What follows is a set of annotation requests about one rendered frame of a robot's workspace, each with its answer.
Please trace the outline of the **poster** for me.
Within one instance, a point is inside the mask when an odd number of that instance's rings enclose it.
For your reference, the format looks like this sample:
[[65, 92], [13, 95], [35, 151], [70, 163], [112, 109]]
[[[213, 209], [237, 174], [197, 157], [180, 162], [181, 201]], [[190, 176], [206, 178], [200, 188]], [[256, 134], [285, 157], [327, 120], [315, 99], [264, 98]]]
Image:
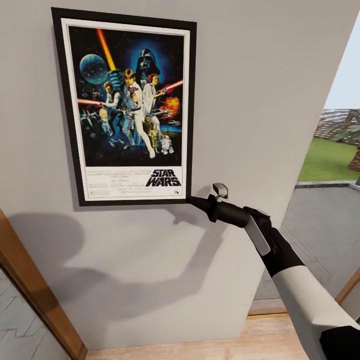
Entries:
[[197, 22], [51, 14], [79, 206], [188, 204]]

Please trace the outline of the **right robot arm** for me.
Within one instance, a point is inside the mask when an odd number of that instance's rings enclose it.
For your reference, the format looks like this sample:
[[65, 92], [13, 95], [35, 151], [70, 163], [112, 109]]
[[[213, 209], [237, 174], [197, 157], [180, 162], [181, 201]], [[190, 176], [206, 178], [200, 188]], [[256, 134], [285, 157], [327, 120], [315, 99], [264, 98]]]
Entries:
[[218, 194], [187, 197], [189, 204], [217, 220], [245, 228], [264, 262], [291, 318], [309, 360], [360, 360], [360, 325], [314, 277], [276, 227], [260, 209], [229, 203], [228, 186], [217, 182]]

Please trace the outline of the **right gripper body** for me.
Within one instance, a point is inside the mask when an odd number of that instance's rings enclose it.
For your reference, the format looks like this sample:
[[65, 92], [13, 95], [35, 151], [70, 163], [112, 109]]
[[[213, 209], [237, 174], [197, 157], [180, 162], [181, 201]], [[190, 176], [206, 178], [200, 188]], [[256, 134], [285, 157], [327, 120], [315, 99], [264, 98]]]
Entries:
[[224, 201], [217, 201], [213, 194], [208, 196], [208, 200], [213, 200], [211, 210], [207, 213], [211, 222], [216, 223], [217, 220], [220, 220], [229, 224], [236, 220], [238, 214], [238, 208], [236, 205], [226, 203]]

